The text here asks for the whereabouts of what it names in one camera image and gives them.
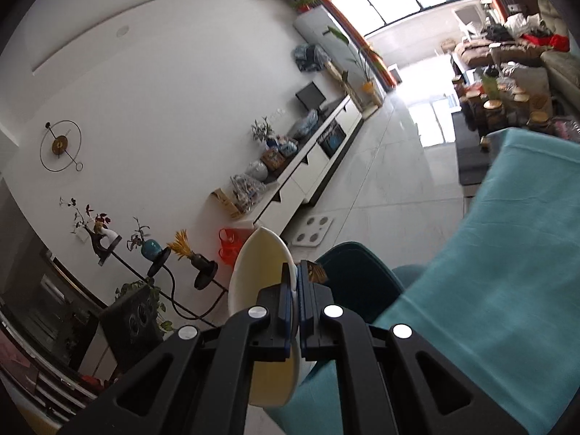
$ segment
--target tile floor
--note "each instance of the tile floor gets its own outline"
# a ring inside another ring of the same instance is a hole
[[[424,110],[416,108],[449,95],[445,91],[452,74],[432,70],[438,64],[445,70],[448,63],[430,59],[402,71],[404,83],[364,123],[317,204],[299,210],[282,234],[290,242],[311,213],[333,217],[318,247],[290,247],[295,260],[315,260],[333,245],[357,241],[393,269],[427,263],[442,249],[467,206],[457,180],[455,144],[445,136],[447,143],[432,145],[429,129],[421,127]],[[431,77],[438,79],[425,83],[425,74],[433,73],[438,75]],[[443,142],[444,120],[439,121]],[[281,435],[282,431],[263,410],[250,407],[245,434]]]

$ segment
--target cabinet drawer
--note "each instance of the cabinet drawer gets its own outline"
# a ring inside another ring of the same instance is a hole
[[[303,161],[294,170],[291,178],[296,181],[304,193],[308,193],[328,162],[329,158],[324,153],[322,147],[314,144],[314,147],[304,156]]]
[[[292,178],[280,188],[278,195],[270,201],[258,218],[259,222],[272,232],[280,235],[304,199],[304,192]]]
[[[360,116],[361,113],[359,113],[355,103],[350,100],[344,106],[344,109],[340,110],[340,112],[337,114],[336,122],[340,124],[340,127],[342,127],[344,133],[348,134],[356,122],[360,119]]]

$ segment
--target black speaker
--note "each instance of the black speaker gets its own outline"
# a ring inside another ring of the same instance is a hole
[[[101,312],[101,327],[123,373],[163,341],[156,318],[149,286],[128,292]]]

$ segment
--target teal fabric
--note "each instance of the teal fabric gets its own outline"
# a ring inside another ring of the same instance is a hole
[[[580,146],[524,130],[500,138],[459,231],[375,325],[410,324],[545,435],[580,386]],[[269,414],[287,435],[341,433],[334,365]]]
[[[403,265],[395,268],[393,274],[397,277],[404,289],[409,289],[421,277],[425,270],[425,265]]]

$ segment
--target monitor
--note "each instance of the monitor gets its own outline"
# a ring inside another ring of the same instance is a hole
[[[307,110],[319,109],[320,105],[326,101],[326,98],[314,82],[301,89],[296,97],[304,105]]]

